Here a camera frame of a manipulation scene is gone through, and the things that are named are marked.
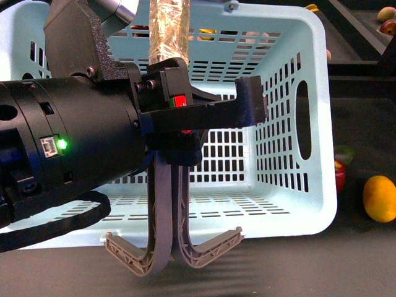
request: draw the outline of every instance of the green fruit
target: green fruit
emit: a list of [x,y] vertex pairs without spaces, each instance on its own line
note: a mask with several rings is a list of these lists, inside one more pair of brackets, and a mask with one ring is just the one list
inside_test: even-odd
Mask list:
[[355,150],[349,145],[336,145],[334,147],[334,160],[340,161],[345,166],[352,162],[355,155]]
[[396,15],[396,8],[394,7],[384,7],[378,12],[377,20],[379,22],[386,22],[387,20],[393,19]]

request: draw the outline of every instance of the basket handle hole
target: basket handle hole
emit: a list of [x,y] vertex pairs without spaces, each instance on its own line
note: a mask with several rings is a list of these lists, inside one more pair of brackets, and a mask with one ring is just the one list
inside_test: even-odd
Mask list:
[[308,98],[308,86],[306,81],[302,80],[297,86],[295,119],[298,148],[303,160],[308,160],[312,152],[311,115]]

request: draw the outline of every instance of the black cable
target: black cable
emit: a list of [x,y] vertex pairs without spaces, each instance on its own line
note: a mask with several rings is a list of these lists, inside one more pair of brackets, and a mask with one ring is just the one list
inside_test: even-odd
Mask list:
[[[7,8],[10,8],[11,6],[14,6],[15,4],[18,4],[24,0],[0,0],[0,12],[6,10]],[[33,0],[33,1],[41,1],[45,2],[49,5],[51,5],[52,0]]]
[[96,191],[87,192],[75,200],[96,202],[99,203],[99,205],[86,212],[63,218],[62,220],[52,221],[8,233],[1,233],[0,252],[7,252],[31,244],[42,243],[43,241],[65,235],[71,231],[86,228],[99,222],[102,218],[107,217],[111,211],[108,197]]

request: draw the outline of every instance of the light blue plastic basket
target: light blue plastic basket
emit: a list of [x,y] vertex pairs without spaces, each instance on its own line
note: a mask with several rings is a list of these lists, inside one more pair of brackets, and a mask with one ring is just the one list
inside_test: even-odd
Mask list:
[[[332,222],[337,207],[323,26],[300,7],[233,3],[231,11],[229,2],[192,0],[190,79],[196,87],[227,99],[236,94],[236,78],[260,75],[270,119],[257,127],[209,132],[204,160],[191,172],[192,240],[199,244],[237,226],[242,226],[246,238],[318,233]],[[42,31],[47,12],[46,4],[26,2],[1,15],[2,80],[21,79],[26,73],[35,78],[50,75]],[[149,1],[141,1],[132,24],[147,25],[148,16]],[[214,29],[215,34],[201,33],[200,28]],[[132,61],[144,72],[148,34],[131,27],[117,33],[108,40],[111,57]],[[308,85],[312,139],[307,160],[299,150],[295,116],[296,91],[303,80]],[[33,247],[99,245],[107,231],[145,246],[145,175],[124,177],[99,190],[110,196],[112,212],[107,218]],[[92,206],[69,203],[1,232],[68,217]]]

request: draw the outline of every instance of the green led light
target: green led light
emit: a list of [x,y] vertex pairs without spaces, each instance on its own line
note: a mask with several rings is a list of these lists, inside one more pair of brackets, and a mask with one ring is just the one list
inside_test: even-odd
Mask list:
[[59,139],[59,140],[56,142],[56,146],[57,146],[59,149],[61,149],[61,150],[65,150],[65,149],[67,149],[67,142],[66,142],[66,140],[64,140],[64,139]]

